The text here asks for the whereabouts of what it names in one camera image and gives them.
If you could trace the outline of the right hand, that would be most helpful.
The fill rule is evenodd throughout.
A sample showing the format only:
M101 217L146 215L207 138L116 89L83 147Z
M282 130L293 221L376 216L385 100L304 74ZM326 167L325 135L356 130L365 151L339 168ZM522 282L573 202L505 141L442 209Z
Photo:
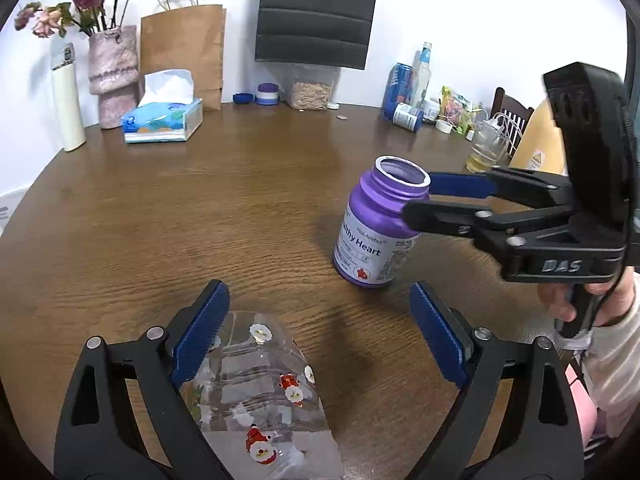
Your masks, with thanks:
M606 299L600 307L595 326L612 326L626 318L637 296L636 278L632 266L627 266L618 282L587 284L585 289L591 295ZM538 297L552 318L563 322L572 322L576 316L575 308L570 304L572 286L569 284L539 284Z

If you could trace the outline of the white sleeve right forearm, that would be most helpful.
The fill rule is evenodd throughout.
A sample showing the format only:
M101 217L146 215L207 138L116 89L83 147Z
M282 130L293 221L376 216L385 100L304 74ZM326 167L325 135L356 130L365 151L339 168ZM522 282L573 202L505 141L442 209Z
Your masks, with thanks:
M611 326L593 330L582 374L566 370L582 448L622 442L639 430L639 301Z

